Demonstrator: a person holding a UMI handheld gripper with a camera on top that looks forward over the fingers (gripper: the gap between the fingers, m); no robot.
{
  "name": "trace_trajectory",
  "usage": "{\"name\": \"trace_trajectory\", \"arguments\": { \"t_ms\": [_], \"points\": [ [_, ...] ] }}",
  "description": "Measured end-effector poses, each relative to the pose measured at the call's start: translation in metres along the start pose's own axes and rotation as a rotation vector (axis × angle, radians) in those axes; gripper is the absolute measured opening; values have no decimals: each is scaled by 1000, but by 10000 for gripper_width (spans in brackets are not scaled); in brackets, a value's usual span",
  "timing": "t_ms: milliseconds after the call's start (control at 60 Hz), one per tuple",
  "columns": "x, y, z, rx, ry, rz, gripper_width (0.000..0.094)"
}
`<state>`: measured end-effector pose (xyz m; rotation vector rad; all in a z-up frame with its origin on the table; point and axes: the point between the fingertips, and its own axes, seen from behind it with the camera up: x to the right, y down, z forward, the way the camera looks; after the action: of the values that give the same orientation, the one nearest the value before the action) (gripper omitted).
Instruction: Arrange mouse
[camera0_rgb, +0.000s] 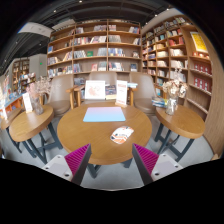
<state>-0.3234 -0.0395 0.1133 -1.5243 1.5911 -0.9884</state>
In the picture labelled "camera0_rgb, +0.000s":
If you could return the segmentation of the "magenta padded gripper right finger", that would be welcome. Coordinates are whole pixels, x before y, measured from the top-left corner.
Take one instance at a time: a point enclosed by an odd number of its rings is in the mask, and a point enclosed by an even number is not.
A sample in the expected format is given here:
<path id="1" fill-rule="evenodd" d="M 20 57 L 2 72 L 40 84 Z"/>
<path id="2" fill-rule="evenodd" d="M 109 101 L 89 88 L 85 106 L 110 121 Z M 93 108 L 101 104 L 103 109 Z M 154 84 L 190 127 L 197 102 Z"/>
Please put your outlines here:
<path id="1" fill-rule="evenodd" d="M 182 166 L 170 156 L 158 155 L 137 144 L 132 145 L 132 154 L 145 185 L 182 169 Z"/>

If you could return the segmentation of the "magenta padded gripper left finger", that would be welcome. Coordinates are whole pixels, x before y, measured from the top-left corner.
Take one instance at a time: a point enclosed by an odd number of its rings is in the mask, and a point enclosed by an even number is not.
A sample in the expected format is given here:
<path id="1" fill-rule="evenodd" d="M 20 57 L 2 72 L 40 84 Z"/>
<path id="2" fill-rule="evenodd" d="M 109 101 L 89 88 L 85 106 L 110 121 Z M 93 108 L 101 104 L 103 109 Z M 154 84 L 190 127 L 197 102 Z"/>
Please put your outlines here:
<path id="1" fill-rule="evenodd" d="M 91 155 L 91 145 L 86 144 L 66 156 L 56 155 L 43 170 L 80 185 Z"/>

